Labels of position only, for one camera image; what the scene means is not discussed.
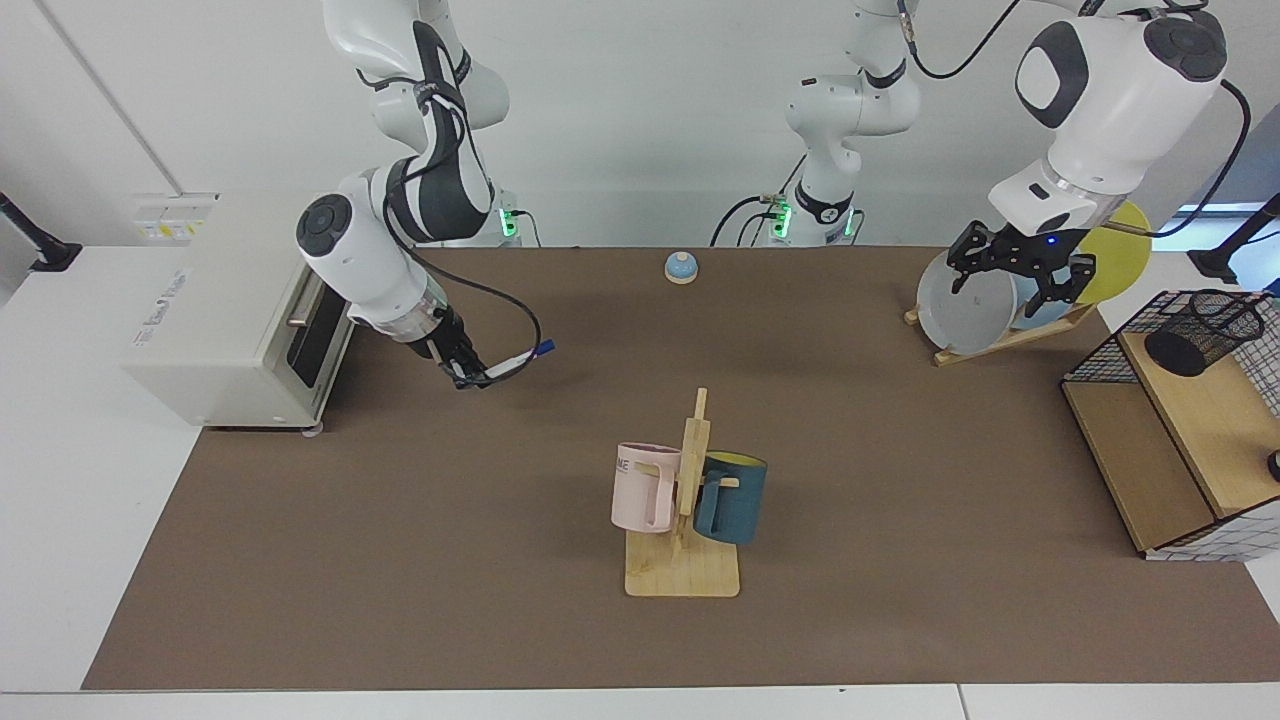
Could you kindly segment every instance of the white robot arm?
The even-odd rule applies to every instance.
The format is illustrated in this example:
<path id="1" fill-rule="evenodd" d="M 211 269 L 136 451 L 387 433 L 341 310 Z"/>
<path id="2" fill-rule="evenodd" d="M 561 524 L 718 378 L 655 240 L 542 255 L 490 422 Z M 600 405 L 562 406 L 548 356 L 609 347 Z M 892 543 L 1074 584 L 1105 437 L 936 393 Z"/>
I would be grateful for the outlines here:
<path id="1" fill-rule="evenodd" d="M 915 9 L 919 0 L 909 0 Z M 920 88 L 906 74 L 906 44 L 896 0 L 850 0 L 845 55 L 859 72 L 804 79 L 787 123 L 808 149 L 800 179 L 787 192 L 790 223 L 776 241 L 822 246 L 845 237 L 863 167 L 854 137 L 905 132 L 920 114 Z"/>
<path id="2" fill-rule="evenodd" d="M 1091 5 L 1100 4 L 1082 12 Z M 1084 291 L 1096 259 L 1075 255 L 1080 241 L 1111 219 L 1226 85 L 1221 24 L 1207 12 L 1180 10 L 1076 17 L 1032 42 L 1018 69 L 1018 96 L 1056 138 L 1044 158 L 991 191 L 1009 224 L 992 232 L 974 220 L 951 246 L 948 265 L 961 273 L 956 291 L 978 272 L 1033 278 L 1038 293 L 1028 316 Z M 1062 268 L 1071 278 L 1057 282 L 1053 273 Z"/>
<path id="3" fill-rule="evenodd" d="M 472 128 L 500 122 L 502 79 L 458 41 L 448 0 L 325 0 L 333 45 L 374 88 L 379 128 L 419 152 L 346 178 L 298 222 L 312 270 L 358 323 L 435 360 L 458 388 L 494 382 L 413 243 L 475 236 L 497 197 Z"/>

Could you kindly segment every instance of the electrical cable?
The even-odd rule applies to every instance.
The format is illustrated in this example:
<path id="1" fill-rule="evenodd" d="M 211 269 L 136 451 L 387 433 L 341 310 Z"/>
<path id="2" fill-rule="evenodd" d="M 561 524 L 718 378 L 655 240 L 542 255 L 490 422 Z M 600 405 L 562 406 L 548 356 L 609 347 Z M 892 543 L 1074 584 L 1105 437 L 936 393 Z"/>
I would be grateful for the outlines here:
<path id="1" fill-rule="evenodd" d="M 710 245 L 710 247 L 716 247 L 716 241 L 719 240 L 721 231 L 724 229 L 724 225 L 728 224 L 730 218 L 732 218 L 735 214 L 737 214 L 739 210 L 741 210 L 742 208 L 746 208 L 751 202 L 759 202 L 759 204 L 763 205 L 763 204 L 765 204 L 768 201 L 769 201 L 768 199 L 762 197 L 759 195 L 753 195 L 751 197 L 744 197 L 742 200 L 739 200 L 737 205 L 733 205 L 732 208 L 730 208 L 728 213 L 724 213 L 724 217 L 721 218 L 719 224 L 716 225 L 716 232 L 712 233 L 712 245 Z"/>
<path id="2" fill-rule="evenodd" d="M 791 174 L 787 176 L 787 179 L 782 183 L 782 188 L 778 190 L 778 195 L 785 196 L 787 193 L 787 188 L 791 187 L 791 181 L 796 179 L 796 176 L 800 173 L 800 168 L 804 167 L 804 161 L 808 160 L 808 159 L 809 159 L 809 154 L 808 152 L 805 152 L 804 155 L 800 156 L 800 160 L 796 161 L 796 167 L 791 168 Z M 776 202 L 772 204 L 772 205 L 769 205 L 769 211 L 772 213 L 773 210 L 777 209 L 777 206 L 778 205 Z M 764 229 L 764 220 L 765 219 L 768 219 L 768 218 L 762 219 L 760 224 L 755 225 L 755 234 L 751 237 L 751 247 L 755 247 L 755 243 L 760 240 L 760 231 Z"/>
<path id="3" fill-rule="evenodd" d="M 1276 231 L 1276 232 L 1274 232 L 1271 234 L 1265 234 L 1262 237 L 1256 237 L 1256 238 L 1251 240 L 1249 242 L 1245 242 L 1244 245 L 1257 245 L 1257 243 L 1262 242 L 1263 240 L 1271 240 L 1272 237 L 1276 237 L 1276 236 L 1280 236 L 1280 231 Z"/>
<path id="4" fill-rule="evenodd" d="M 751 227 L 751 220 L 760 220 L 760 224 L 763 225 L 764 220 L 768 220 L 771 217 L 773 217 L 772 213 L 758 213 L 748 218 L 746 222 L 742 223 L 742 229 L 737 231 L 737 245 L 733 247 L 742 247 L 742 240 L 746 238 L 746 231 Z"/>
<path id="5" fill-rule="evenodd" d="M 1098 10 L 1101 10 L 1102 5 L 1106 5 L 1106 3 L 1107 0 L 1087 0 L 1084 5 L 1080 6 L 1079 17 L 1091 18 L 1098 14 Z"/>
<path id="6" fill-rule="evenodd" d="M 897 0 L 897 12 L 899 17 L 901 17 L 902 19 L 902 37 L 906 40 L 906 47 L 911 53 L 911 59 L 915 60 L 915 67 L 920 68 L 920 72 L 929 78 L 951 79 L 957 74 L 963 73 L 965 68 L 968 68 L 978 58 L 978 55 L 983 51 L 983 49 L 987 47 L 987 44 L 991 42 L 991 38 L 996 36 L 996 32 L 1000 31 L 1000 27 L 1005 24 L 1005 20 L 1009 19 L 1009 15 L 1011 15 L 1014 10 L 1018 8 L 1018 5 L 1021 5 L 1021 3 L 1023 0 L 1014 0 L 1012 3 L 1010 3 L 1009 8 L 1006 8 L 1005 12 L 1001 13 L 1000 18 L 996 20 L 996 24 L 991 26 L 991 29 L 987 31 L 987 35 L 982 38 L 978 46 L 974 47 L 973 53 L 970 53 L 969 56 L 965 58 L 965 60 L 960 63 L 960 65 L 956 69 L 948 73 L 936 73 L 929 68 L 924 67 L 924 61 L 920 60 L 920 50 L 915 44 L 915 29 L 913 26 L 911 13 L 906 9 L 906 0 Z"/>
<path id="7" fill-rule="evenodd" d="M 1224 79 L 1222 87 L 1226 88 L 1226 91 L 1230 92 L 1233 97 L 1235 97 L 1236 102 L 1240 104 L 1240 115 L 1243 122 L 1240 123 L 1240 136 L 1235 140 L 1235 146 L 1231 147 L 1231 154 L 1228 155 L 1226 164 L 1222 165 L 1222 170 L 1217 174 L 1217 178 L 1213 181 L 1213 184 L 1210 186 L 1208 192 L 1204 193 L 1204 199 L 1201 200 L 1199 205 L 1197 205 L 1196 209 L 1192 210 L 1192 213 L 1187 215 L 1187 218 L 1183 219 L 1183 222 L 1171 231 L 1138 232 L 1135 228 L 1128 228 L 1125 225 L 1117 225 L 1114 227 L 1112 229 L 1119 229 L 1129 234 L 1137 234 L 1143 237 L 1153 237 L 1153 238 L 1171 237 L 1183 232 L 1184 229 L 1187 229 L 1187 225 L 1199 219 L 1199 217 L 1204 213 L 1204 208 L 1208 208 L 1208 204 L 1213 201 L 1213 196 L 1217 195 L 1217 191 L 1222 187 L 1222 183 L 1226 181 L 1226 176 L 1231 172 L 1231 168 L 1235 167 L 1235 161 L 1239 160 L 1240 151 L 1244 150 L 1244 142 L 1249 138 L 1249 129 L 1253 127 L 1253 109 L 1249 106 L 1249 99 L 1245 97 L 1244 92 L 1242 92 L 1239 87 L 1235 87 L 1235 85 L 1233 85 L 1231 81 Z"/>
<path id="8" fill-rule="evenodd" d="M 419 81 L 419 79 L 413 79 L 413 78 L 408 78 L 408 77 L 402 77 L 402 76 L 392 76 L 389 78 L 374 82 L 374 81 L 369 79 L 369 76 L 365 74 L 365 70 L 361 70 L 360 68 L 356 68 L 356 77 L 360 78 L 360 82 L 365 83 L 365 87 L 371 87 L 374 90 L 385 90 L 385 88 L 390 87 L 392 85 L 396 85 L 397 82 L 402 82 L 402 83 L 406 83 L 406 85 L 420 85 L 422 82 L 422 81 Z"/>
<path id="9" fill-rule="evenodd" d="M 535 218 L 532 213 L 530 213 L 529 210 L 512 210 L 511 217 L 529 218 L 529 222 L 534 224 L 534 242 L 538 243 L 538 247 L 543 246 L 543 236 L 538 233 L 538 218 Z"/>
<path id="10" fill-rule="evenodd" d="M 435 96 L 434 99 L 435 100 L 447 100 L 447 99 L 444 99 L 442 96 Z M 445 102 L 442 102 L 442 106 L 444 106 L 447 110 L 449 110 L 449 113 L 453 115 L 454 120 L 457 120 L 458 126 L 461 127 L 462 135 L 465 136 L 465 138 L 471 145 L 471 152 L 475 155 L 476 161 L 479 163 L 479 160 L 480 160 L 479 150 L 476 150 L 475 140 L 471 137 L 471 135 L 472 135 L 471 129 L 470 129 L 471 126 L 470 126 L 470 123 L 467 120 L 466 114 L 462 110 L 460 110 L 458 108 L 456 108 L 456 106 L 445 105 Z M 403 240 L 401 240 L 399 234 L 396 232 L 394 227 L 392 225 L 390 217 L 388 215 L 388 213 L 390 210 L 390 196 L 392 196 L 392 193 L 402 190 L 411 181 L 413 181 L 413 179 L 416 179 L 419 177 L 422 177 L 426 173 L 429 173 L 429 172 L 439 168 L 440 165 L 444 164 L 445 160 L 448 160 L 448 159 L 453 158 L 454 155 L 457 155 L 458 147 L 462 146 L 462 140 L 463 138 L 460 138 L 458 143 L 449 152 L 447 152 L 445 155 L 440 156 L 436 161 L 428 163 L 426 165 L 424 165 L 422 168 L 419 168 L 417 170 L 415 170 L 412 173 L 406 173 L 403 177 L 401 177 L 396 182 L 393 182 L 392 187 L 387 188 L 387 195 L 383 197 L 383 224 L 387 225 L 387 232 L 388 232 L 388 234 L 390 234 L 392 240 L 396 241 L 396 245 L 398 245 L 401 247 L 401 250 L 403 250 L 410 256 L 410 259 L 413 263 L 416 263 L 419 266 L 421 266 L 428 273 L 438 274 L 438 275 L 440 275 L 440 277 L 443 277 L 443 278 L 445 278 L 448 281 L 452 281 L 452 282 L 454 282 L 457 284 L 461 284 L 461 286 L 465 286 L 465 287 L 470 287 L 471 290 L 477 290 L 480 292 L 484 292 L 486 295 L 492 295 L 492 296 L 494 296 L 494 297 L 497 297 L 499 300 L 509 302 L 511 305 L 515 305 L 520 311 L 522 311 L 529 318 L 529 322 L 534 327 L 534 345 L 529 348 L 529 357 L 524 363 L 521 363 L 521 364 L 516 365 L 515 368 L 512 368 L 511 370 L 507 370 L 506 373 L 502 373 L 498 377 L 488 378 L 484 382 L 475 382 L 475 380 L 472 380 L 470 378 L 458 378 L 457 375 L 454 375 L 452 368 L 449 368 L 444 363 L 440 363 L 440 368 L 454 380 L 456 384 L 462 384 L 463 387 L 489 387 L 489 386 L 495 386 L 495 384 L 507 382 L 511 378 L 515 378 L 516 375 L 518 375 L 520 373 L 522 373 L 525 370 L 525 368 L 527 368 L 530 364 L 532 364 L 534 357 L 538 355 L 538 348 L 541 347 L 541 345 L 543 345 L 543 324 L 538 319 L 538 314 L 534 313 L 534 310 L 529 305 L 526 305 L 524 301 L 521 301 L 518 297 L 508 295 L 508 293 L 506 293 L 506 292 L 503 292 L 500 290 L 489 287 L 489 286 L 486 286 L 484 283 L 479 283 L 479 282 L 463 278 L 462 275 L 457 275 L 454 273 L 451 273 L 451 272 L 448 272 L 448 270 L 445 270 L 445 269 L 443 269 L 443 268 L 440 268 L 440 266 L 438 266 L 438 265 L 428 261 L 426 259 L 419 256 L 419 254 L 415 252 L 412 247 L 410 247 Z M 493 186 L 492 184 L 489 187 L 489 191 L 490 191 L 490 193 L 493 192 Z"/>

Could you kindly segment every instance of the toaster oven handle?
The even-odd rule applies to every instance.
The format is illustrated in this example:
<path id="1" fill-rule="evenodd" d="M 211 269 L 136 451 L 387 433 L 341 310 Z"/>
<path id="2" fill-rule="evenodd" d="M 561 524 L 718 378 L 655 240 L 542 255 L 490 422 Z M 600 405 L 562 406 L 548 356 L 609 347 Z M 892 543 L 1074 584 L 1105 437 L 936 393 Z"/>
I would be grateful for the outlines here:
<path id="1" fill-rule="evenodd" d="M 307 270 L 307 281 L 302 286 L 302 292 L 298 293 L 298 301 L 293 305 L 293 310 L 289 311 L 287 324 L 291 328 L 310 327 L 311 320 L 316 316 L 316 310 L 320 309 L 323 297 L 324 281 L 320 279 L 320 275 Z"/>

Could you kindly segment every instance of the dark blue mug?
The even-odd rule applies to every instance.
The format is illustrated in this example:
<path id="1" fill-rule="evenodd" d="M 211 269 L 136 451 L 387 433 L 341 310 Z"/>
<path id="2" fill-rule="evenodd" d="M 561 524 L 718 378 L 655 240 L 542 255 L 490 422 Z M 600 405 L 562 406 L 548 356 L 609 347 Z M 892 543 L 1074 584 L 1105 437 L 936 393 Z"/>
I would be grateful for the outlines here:
<path id="1" fill-rule="evenodd" d="M 748 544 L 755 539 L 768 469 L 768 462 L 750 455 L 708 452 L 703 465 L 707 482 L 694 516 L 698 534 L 730 544 Z"/>

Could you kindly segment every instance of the wire mesh basket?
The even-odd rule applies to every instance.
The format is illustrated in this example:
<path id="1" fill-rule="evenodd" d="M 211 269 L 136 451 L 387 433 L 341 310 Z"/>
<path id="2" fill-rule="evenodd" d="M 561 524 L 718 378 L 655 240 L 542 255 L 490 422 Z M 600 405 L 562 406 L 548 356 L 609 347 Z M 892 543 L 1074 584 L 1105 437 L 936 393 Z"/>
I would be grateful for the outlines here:
<path id="1" fill-rule="evenodd" d="M 1258 302 L 1217 290 L 1197 292 L 1185 307 L 1147 336 L 1147 352 L 1170 373 L 1185 378 L 1201 375 L 1245 342 L 1262 337 L 1265 325 Z"/>

